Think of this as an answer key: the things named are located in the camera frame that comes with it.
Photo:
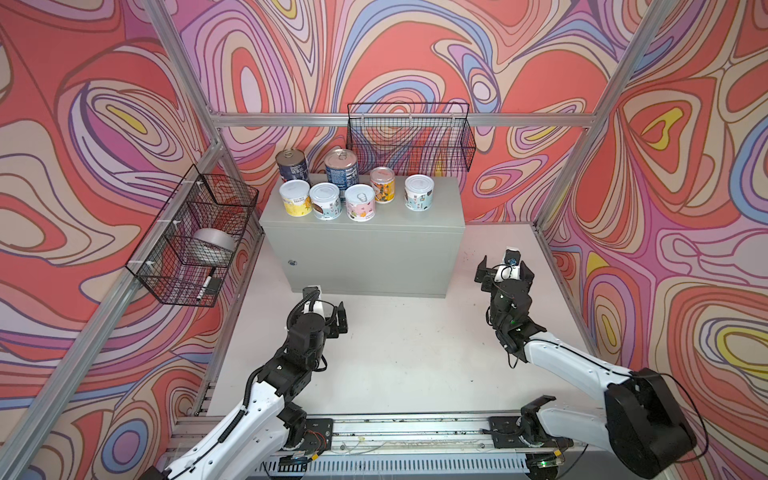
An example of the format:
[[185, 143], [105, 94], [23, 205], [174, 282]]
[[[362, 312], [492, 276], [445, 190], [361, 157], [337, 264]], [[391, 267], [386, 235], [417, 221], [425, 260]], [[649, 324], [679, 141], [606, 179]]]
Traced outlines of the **small white can pull tab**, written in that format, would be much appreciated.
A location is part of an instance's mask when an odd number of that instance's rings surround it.
[[375, 192], [370, 185], [356, 184], [345, 190], [347, 216], [355, 222], [366, 222], [376, 213]]

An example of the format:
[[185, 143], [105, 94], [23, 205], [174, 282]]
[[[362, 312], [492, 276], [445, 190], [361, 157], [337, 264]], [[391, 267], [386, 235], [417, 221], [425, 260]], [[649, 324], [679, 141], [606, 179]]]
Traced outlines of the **small yellow can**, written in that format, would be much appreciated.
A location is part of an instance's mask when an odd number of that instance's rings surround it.
[[286, 213], [291, 217], [304, 217], [311, 210], [310, 184], [305, 180], [289, 180], [279, 188]]

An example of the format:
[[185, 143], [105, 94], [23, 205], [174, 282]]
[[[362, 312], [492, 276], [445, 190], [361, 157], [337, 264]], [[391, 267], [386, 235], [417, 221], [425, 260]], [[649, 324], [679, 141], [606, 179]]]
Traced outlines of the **small white blue can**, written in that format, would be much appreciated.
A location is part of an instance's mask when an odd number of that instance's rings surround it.
[[426, 175], [408, 176], [404, 181], [405, 205], [415, 212], [427, 211], [433, 202], [435, 183]]

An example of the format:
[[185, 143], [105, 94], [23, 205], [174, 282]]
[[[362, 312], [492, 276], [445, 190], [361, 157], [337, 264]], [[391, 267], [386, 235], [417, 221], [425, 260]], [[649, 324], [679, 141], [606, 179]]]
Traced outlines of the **small pink can silver lid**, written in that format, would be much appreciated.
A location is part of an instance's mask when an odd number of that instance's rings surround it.
[[370, 184], [374, 189], [375, 201], [378, 204], [387, 204], [394, 200], [396, 190], [396, 176], [388, 167], [376, 167], [370, 171]]

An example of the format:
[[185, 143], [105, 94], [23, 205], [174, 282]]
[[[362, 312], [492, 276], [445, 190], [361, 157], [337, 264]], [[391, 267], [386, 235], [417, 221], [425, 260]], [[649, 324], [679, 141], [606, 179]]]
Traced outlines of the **tall light blue can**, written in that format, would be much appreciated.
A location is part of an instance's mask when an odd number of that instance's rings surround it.
[[323, 157], [327, 180], [339, 188], [343, 197], [346, 190], [359, 183], [358, 157], [349, 149], [335, 148]]

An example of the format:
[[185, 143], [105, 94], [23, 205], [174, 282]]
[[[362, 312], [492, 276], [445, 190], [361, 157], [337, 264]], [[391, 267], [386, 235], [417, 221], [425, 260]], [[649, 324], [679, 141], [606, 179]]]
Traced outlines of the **tall dark blue can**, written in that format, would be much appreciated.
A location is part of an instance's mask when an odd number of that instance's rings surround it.
[[284, 182], [291, 180], [309, 181], [309, 167], [302, 150], [282, 150], [276, 154], [275, 160], [280, 177]]

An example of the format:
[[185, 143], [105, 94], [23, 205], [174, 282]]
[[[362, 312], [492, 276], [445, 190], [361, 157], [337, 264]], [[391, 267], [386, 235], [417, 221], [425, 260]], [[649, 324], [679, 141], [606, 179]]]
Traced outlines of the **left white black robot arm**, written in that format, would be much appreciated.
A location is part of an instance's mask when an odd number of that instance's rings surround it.
[[302, 289], [302, 299], [286, 319], [286, 339], [275, 354], [252, 371], [241, 402], [189, 451], [142, 479], [245, 479], [281, 450], [310, 463], [330, 446], [327, 436], [307, 426], [307, 413], [294, 399], [312, 375], [328, 368], [327, 339], [348, 332], [343, 303], [321, 297], [318, 286]]

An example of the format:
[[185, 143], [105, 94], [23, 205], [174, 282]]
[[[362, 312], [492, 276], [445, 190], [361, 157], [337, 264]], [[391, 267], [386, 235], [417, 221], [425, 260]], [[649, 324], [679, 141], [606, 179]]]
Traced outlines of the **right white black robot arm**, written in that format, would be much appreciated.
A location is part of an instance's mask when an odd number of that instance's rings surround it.
[[474, 281], [489, 294], [485, 321], [504, 349], [508, 364], [530, 364], [556, 375], [588, 395], [593, 410], [572, 410], [553, 395], [520, 408], [517, 420], [489, 421], [498, 445], [530, 448], [578, 441], [612, 453], [633, 474], [652, 479], [694, 451], [698, 440], [667, 376], [644, 368], [610, 364], [560, 340], [530, 316], [535, 275], [517, 249], [502, 261], [478, 264]]

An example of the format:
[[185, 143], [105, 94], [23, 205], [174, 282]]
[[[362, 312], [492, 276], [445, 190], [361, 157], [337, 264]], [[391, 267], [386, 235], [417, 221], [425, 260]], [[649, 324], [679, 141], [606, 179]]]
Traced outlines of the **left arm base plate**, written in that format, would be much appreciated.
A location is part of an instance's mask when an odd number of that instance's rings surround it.
[[320, 454], [332, 447], [334, 420], [330, 417], [309, 418], [289, 423], [287, 427], [284, 450]]

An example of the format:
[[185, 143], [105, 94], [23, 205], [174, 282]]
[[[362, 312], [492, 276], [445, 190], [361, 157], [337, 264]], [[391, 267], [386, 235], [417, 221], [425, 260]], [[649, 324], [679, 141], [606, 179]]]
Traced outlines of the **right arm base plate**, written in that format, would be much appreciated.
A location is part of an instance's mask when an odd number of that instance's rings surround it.
[[480, 432], [491, 437], [496, 449], [569, 449], [574, 446], [571, 439], [546, 433], [537, 420], [526, 416], [489, 417], [488, 427]]

